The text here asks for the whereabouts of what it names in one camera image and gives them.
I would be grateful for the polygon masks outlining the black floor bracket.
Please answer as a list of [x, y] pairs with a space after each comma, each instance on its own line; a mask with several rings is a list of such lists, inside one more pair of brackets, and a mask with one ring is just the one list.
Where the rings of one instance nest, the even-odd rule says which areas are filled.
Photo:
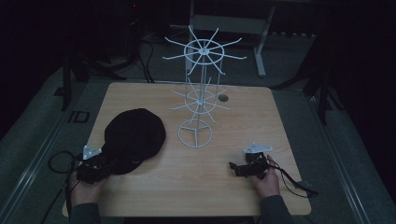
[[85, 111], [73, 111], [68, 119], [68, 123], [86, 123], [90, 118], [90, 113]]

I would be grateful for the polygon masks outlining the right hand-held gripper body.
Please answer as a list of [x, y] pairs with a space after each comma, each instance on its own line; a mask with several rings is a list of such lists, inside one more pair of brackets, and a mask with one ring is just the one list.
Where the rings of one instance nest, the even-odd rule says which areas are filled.
[[237, 169], [239, 176], [256, 176], [264, 178], [265, 172], [269, 168], [269, 163], [265, 157], [266, 152], [270, 152], [273, 148], [267, 145], [252, 143], [248, 148], [245, 148], [245, 165], [241, 165]]

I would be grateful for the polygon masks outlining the white metal desk frame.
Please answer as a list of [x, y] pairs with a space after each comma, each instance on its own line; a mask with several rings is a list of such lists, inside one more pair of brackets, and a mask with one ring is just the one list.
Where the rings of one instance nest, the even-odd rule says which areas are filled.
[[261, 39], [260, 42], [253, 48], [253, 54], [257, 66], [258, 76], [265, 77], [266, 71], [262, 58], [262, 50], [266, 37], [269, 34], [269, 28], [276, 11], [276, 7], [268, 7], [267, 11], [264, 13], [266, 16], [265, 19], [253, 19], [244, 17], [199, 14], [195, 10], [197, 1], [198, 0], [190, 0], [189, 40], [194, 39], [192, 33], [195, 30], [216, 31], [217, 29], [220, 29], [222, 32], [226, 33], [258, 35]]

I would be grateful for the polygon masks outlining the white wire hook rack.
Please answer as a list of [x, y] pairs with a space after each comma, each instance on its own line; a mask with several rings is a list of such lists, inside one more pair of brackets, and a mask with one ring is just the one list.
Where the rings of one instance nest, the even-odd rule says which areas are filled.
[[178, 126], [178, 140], [186, 147], [201, 148], [210, 143], [213, 137], [212, 125], [216, 120], [212, 116], [214, 110], [229, 107], [218, 103], [219, 97], [227, 91], [219, 83], [226, 75], [222, 68], [224, 59], [245, 60], [245, 57], [226, 53], [225, 48], [241, 41], [220, 44], [215, 40], [218, 29], [209, 38], [199, 38], [189, 27], [190, 40], [180, 43], [166, 37], [169, 43], [181, 46], [181, 54], [164, 57], [165, 60], [183, 58], [185, 60], [185, 89], [183, 92], [173, 91], [184, 98], [183, 104], [173, 107], [173, 110], [187, 109], [191, 116]]

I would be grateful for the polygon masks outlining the person's left hand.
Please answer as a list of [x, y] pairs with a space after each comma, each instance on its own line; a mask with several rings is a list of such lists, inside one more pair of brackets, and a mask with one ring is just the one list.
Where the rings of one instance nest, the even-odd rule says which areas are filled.
[[84, 203], [98, 203], [101, 191], [106, 184], [106, 179], [103, 179], [94, 184], [86, 184], [73, 180], [71, 182], [70, 200], [72, 206], [77, 206]]

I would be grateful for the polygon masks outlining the person's right hand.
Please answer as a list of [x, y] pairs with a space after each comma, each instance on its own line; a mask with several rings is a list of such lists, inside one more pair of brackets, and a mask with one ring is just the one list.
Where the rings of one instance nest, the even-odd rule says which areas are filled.
[[263, 179], [259, 179], [257, 176], [249, 178], [262, 199], [280, 194], [279, 180], [274, 168], [276, 164], [270, 155], [267, 156], [267, 160], [271, 167], [267, 170], [265, 177]]

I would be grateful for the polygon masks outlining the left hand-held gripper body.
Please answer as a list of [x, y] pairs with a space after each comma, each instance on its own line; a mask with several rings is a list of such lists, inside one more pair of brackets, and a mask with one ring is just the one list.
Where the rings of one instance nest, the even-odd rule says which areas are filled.
[[77, 168], [77, 180], [93, 184], [112, 175], [114, 171], [114, 161], [110, 160], [101, 148], [83, 148]]

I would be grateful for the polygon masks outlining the black cap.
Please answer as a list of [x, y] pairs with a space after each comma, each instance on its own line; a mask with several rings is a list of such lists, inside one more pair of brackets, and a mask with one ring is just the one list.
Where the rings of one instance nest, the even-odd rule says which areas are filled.
[[114, 166], [113, 174], [125, 175], [157, 155], [165, 138], [162, 120], [146, 108], [138, 108], [121, 112], [110, 121], [102, 150]]

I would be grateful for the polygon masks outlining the dark metal stand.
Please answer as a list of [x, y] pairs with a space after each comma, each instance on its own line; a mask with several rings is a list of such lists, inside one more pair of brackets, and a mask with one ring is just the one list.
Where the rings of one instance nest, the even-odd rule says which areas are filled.
[[303, 88], [305, 96], [313, 97], [319, 91], [318, 117], [323, 125], [327, 124], [327, 97], [331, 74], [337, 62], [337, 51], [340, 44], [338, 31], [336, 19], [327, 19], [305, 55], [297, 74], [271, 87], [271, 90], [283, 90], [306, 79], [307, 82]]
[[137, 17], [92, 16], [72, 24], [64, 44], [62, 111], [71, 103], [71, 74], [77, 81], [87, 82], [89, 66], [106, 77], [123, 80], [115, 71], [137, 58], [141, 40], [139, 29]]

